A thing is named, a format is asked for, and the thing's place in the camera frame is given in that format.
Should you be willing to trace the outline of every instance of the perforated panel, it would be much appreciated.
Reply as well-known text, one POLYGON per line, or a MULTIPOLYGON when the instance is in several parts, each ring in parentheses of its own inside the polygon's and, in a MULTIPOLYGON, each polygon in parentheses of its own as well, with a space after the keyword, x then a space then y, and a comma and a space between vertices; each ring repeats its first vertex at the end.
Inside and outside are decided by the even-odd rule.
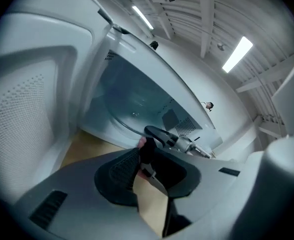
POLYGON ((181 121, 176 127, 176 131, 179 136, 181 135, 188 135, 192 133, 196 127, 194 126, 193 122, 187 117, 185 120, 181 121))
POLYGON ((44 76, 0 94, 0 197, 12 203, 27 191, 54 135, 45 108, 44 76))
POLYGON ((117 56, 117 53, 109 51, 105 58, 105 61, 111 61, 115 56, 117 56))

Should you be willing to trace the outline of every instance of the ceiling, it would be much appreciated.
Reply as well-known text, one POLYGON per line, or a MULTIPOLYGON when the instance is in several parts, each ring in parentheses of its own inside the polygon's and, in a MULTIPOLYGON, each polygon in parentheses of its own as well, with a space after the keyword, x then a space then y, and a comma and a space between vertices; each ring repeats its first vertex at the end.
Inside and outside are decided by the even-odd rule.
MULTIPOLYGON (((167 39, 180 37, 198 47, 200 58, 212 56, 221 66, 246 36, 253 48, 229 73, 240 87, 270 69, 283 70, 294 55, 294 18, 280 0, 128 1, 146 16, 154 27, 152 33, 167 39), (224 51, 218 49, 218 43, 224 51)), ((283 124, 271 101, 285 78, 281 76, 264 85, 259 82, 256 87, 236 89, 245 89, 263 121, 283 124)))

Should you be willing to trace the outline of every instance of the ceiling light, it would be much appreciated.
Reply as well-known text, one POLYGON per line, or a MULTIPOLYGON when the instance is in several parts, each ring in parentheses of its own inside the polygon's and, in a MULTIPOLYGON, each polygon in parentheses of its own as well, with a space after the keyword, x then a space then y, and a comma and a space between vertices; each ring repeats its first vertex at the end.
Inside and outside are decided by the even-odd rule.
POLYGON ((151 30, 153 30, 154 28, 153 28, 153 26, 149 23, 149 21, 146 19, 146 17, 142 14, 142 12, 136 7, 136 6, 133 6, 132 7, 135 11, 136 11, 136 13, 143 19, 143 21, 147 24, 147 26, 151 29, 151 30))
POLYGON ((252 48, 253 43, 249 41, 246 37, 242 37, 236 49, 233 51, 232 55, 226 61, 222 69, 227 73, 236 66, 236 64, 246 55, 246 53, 252 48))

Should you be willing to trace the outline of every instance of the white appliance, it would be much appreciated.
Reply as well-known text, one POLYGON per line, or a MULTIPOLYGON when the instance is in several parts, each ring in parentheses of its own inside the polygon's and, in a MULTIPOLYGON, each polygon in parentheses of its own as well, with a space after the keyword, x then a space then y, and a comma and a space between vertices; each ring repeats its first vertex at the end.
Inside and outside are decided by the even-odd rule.
POLYGON ((96 0, 16 0, 0 20, 0 197, 58 170, 78 128, 132 148, 153 125, 222 139, 179 75, 96 0))

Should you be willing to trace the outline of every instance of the black slot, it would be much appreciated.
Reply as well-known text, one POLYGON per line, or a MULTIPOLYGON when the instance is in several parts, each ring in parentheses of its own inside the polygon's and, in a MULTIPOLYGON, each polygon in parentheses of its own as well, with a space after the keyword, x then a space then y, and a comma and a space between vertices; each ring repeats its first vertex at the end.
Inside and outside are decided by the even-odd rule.
POLYGON ((224 173, 224 174, 229 174, 229 175, 232 175, 232 176, 238 176, 241 172, 239 170, 233 170, 233 169, 229 169, 229 168, 221 168, 219 170, 219 172, 221 173, 224 173))
POLYGON ((29 219, 42 229, 46 230, 66 197, 67 194, 64 192, 57 190, 51 192, 41 205, 32 213, 29 219))

